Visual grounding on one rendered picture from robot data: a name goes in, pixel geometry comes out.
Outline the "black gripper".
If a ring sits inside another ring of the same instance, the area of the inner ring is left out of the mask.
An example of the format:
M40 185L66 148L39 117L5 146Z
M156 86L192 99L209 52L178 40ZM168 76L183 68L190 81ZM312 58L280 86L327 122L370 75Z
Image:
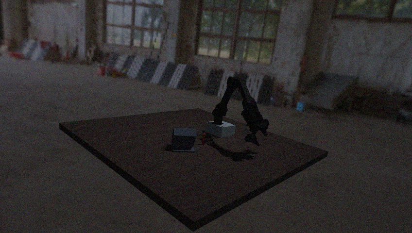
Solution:
M246 137L245 137L245 141L246 142L252 142L252 143L254 143L255 145L257 145L257 146L259 146L259 143L258 143L258 141L257 141L257 137L256 137L256 133L258 132L256 129L255 129L255 124L254 123L247 123L246 124L246 126L249 126L249 128L250 128L250 132L252 132L251 134L248 134ZM261 131L262 132L262 131ZM266 131L265 132L262 132L265 136L267 136L267 133L266 133Z

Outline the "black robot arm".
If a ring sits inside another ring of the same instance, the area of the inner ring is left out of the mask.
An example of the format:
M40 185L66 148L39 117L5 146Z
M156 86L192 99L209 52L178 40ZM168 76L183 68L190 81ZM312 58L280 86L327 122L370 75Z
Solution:
M227 89L224 93L224 96L219 104L216 105L215 109L212 111L214 115L213 124L222 125L223 116L226 115L227 104L233 94L235 89L239 88L242 96L242 106L244 110L241 112L241 115L245 119L246 123L254 123L255 129L258 131L265 132L268 129L269 121L265 119L259 112L258 106L254 98L250 96L248 88L245 83L245 79L240 79L239 77L229 77L227 79Z

